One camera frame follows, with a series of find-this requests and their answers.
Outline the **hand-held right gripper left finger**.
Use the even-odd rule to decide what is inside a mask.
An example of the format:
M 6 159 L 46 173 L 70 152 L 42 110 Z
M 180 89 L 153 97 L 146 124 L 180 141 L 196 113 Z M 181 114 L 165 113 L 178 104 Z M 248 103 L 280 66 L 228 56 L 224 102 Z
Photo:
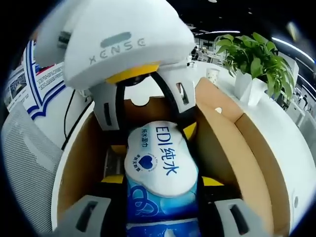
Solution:
M 106 177 L 64 212 L 52 236 L 126 236 L 126 188 L 125 176 Z

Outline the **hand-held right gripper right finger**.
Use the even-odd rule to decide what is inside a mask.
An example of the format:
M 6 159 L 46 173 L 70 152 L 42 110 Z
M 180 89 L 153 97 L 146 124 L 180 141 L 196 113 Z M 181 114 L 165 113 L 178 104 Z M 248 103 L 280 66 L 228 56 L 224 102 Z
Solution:
M 270 237 L 261 218 L 226 186 L 197 182 L 198 222 L 203 237 Z

